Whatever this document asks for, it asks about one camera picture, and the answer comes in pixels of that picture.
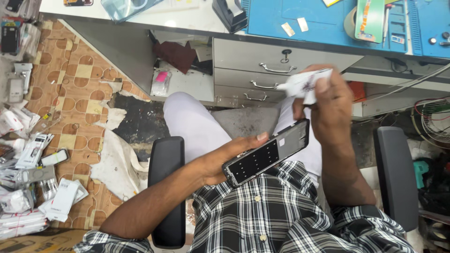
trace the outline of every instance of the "drawer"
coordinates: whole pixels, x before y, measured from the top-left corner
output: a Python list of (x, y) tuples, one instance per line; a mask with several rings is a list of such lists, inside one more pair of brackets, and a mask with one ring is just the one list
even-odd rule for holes
[[(223, 39), (214, 39), (213, 49), (214, 67), (263, 73), (269, 73), (269, 71), (260, 66), (260, 63), (265, 63), (268, 69), (276, 71), (288, 71), (291, 67), (297, 67), (289, 73), (276, 73), (287, 75), (298, 73), (309, 65), (318, 63), (333, 64), (342, 71), (363, 58), (362, 55), (338, 54)], [(292, 53), (289, 54), (288, 63), (281, 63), (280, 60), (284, 59), (284, 54), (281, 52), (285, 49), (292, 50)]]
[(214, 85), (214, 94), (218, 97), (243, 99), (248, 101), (266, 101), (266, 102), (280, 102), (286, 97), (284, 92), (280, 91), (255, 90), (222, 85)]
[(277, 103), (254, 101), (247, 99), (233, 99), (226, 97), (217, 97), (216, 106), (220, 107), (232, 107), (232, 108), (250, 108), (250, 107), (275, 107)]
[(289, 76), (240, 71), (226, 68), (214, 68), (215, 85), (242, 87), (253, 90), (274, 90), (273, 87), (276, 83), (285, 83), (288, 77)]

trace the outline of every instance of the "white pants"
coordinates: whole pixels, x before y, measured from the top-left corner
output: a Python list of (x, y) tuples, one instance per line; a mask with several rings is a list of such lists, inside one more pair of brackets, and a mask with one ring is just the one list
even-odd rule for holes
[[(294, 98), (286, 98), (277, 105), (280, 109), (280, 117), (274, 133), (295, 122), (292, 111), (293, 101)], [(309, 108), (306, 108), (304, 113), (306, 118), (311, 119)], [(186, 163), (231, 141), (230, 136), (209, 111), (198, 100), (184, 92), (173, 93), (166, 99), (164, 119), (171, 136), (183, 137)], [(317, 178), (322, 173), (322, 149), (311, 127), (308, 146), (286, 161), (303, 162), (314, 185), (318, 187)]]

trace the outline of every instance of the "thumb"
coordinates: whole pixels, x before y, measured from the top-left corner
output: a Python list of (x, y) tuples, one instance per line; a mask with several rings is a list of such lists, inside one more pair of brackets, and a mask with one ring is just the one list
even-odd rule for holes
[(305, 117), (305, 115), (303, 114), (303, 109), (305, 107), (303, 105), (303, 100), (304, 99), (297, 98), (292, 103), (292, 112), (294, 114), (294, 120), (301, 120)]
[(319, 109), (330, 106), (332, 98), (330, 83), (325, 78), (320, 78), (315, 83), (315, 97)]
[(258, 136), (239, 137), (226, 143), (215, 151), (219, 152), (219, 156), (224, 158), (225, 161), (228, 161), (244, 151), (255, 149), (263, 145), (268, 139), (269, 135), (267, 132), (259, 134)]

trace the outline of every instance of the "keyhole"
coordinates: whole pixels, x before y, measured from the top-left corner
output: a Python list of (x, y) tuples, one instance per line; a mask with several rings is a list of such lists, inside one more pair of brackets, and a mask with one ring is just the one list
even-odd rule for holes
[(284, 59), (281, 59), (281, 63), (288, 63), (289, 62), (289, 54), (292, 53), (292, 50), (290, 49), (285, 49), (283, 51), (281, 51), (282, 54), (284, 54)]

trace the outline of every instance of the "hand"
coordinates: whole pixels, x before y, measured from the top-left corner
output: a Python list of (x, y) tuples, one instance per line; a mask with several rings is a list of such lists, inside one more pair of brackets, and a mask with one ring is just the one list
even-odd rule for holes
[(226, 177), (222, 172), (222, 165), (225, 162), (244, 151), (263, 145), (268, 139), (267, 132), (258, 136), (239, 137), (193, 160), (193, 163), (197, 163), (194, 167), (203, 178), (203, 185), (218, 185), (224, 182)]
[[(330, 80), (319, 79), (315, 85), (317, 103), (311, 109), (314, 136), (322, 147), (351, 145), (351, 104), (353, 93), (339, 71), (331, 65), (311, 65), (302, 72), (332, 68)], [(292, 104), (294, 119), (301, 119), (303, 99)]]

